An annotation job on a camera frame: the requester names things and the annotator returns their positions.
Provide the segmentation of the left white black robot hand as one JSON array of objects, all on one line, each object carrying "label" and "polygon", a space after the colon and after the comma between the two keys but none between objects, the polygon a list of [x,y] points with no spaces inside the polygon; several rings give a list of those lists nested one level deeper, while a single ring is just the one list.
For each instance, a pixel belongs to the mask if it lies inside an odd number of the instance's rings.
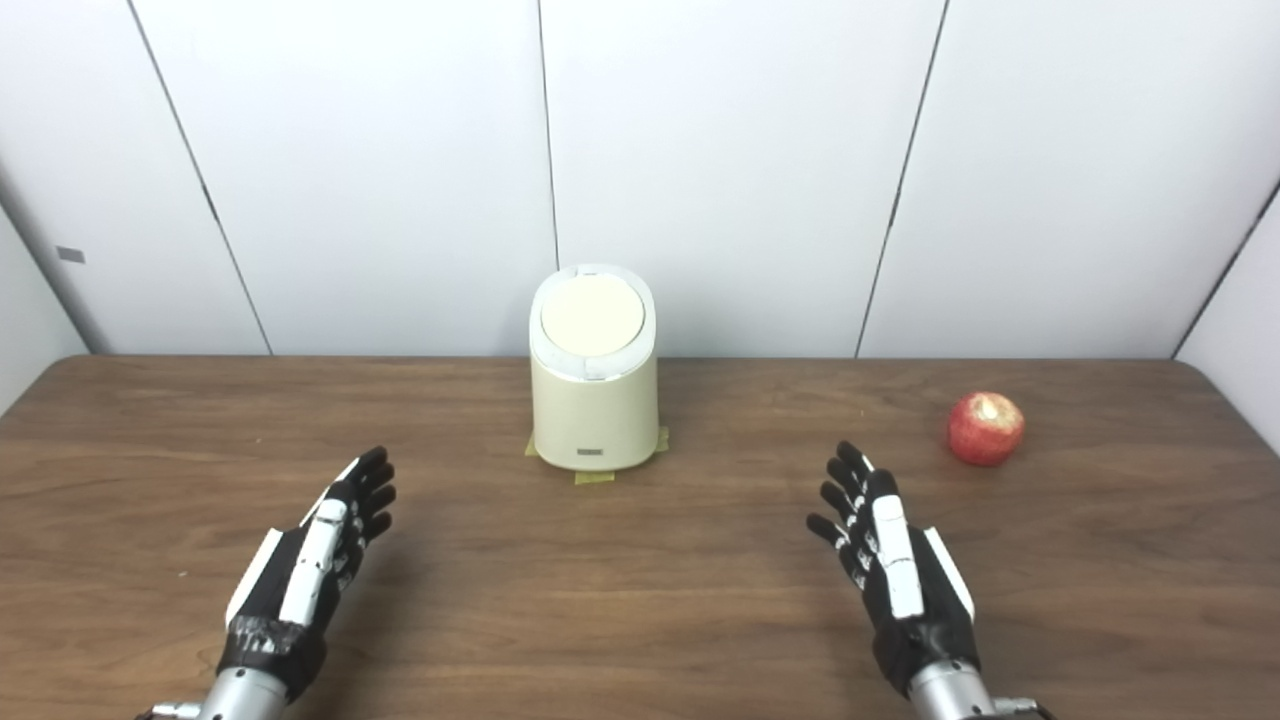
[{"label": "left white black robot hand", "polygon": [[325,634],[369,546],[392,525],[396,468],[375,446],[351,461],[297,527],[270,529],[227,606],[218,673],[256,673],[285,705],[316,680]]}]

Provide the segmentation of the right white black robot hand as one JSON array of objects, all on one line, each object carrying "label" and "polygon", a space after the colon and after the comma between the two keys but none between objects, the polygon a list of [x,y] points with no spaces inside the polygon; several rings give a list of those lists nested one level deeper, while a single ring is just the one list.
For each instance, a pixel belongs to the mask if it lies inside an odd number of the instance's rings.
[{"label": "right white black robot hand", "polygon": [[913,525],[895,475],[842,439],[820,497],[835,518],[806,516],[858,588],[873,629],[872,655],[901,696],[936,664],[980,669],[966,587],[933,529]]}]

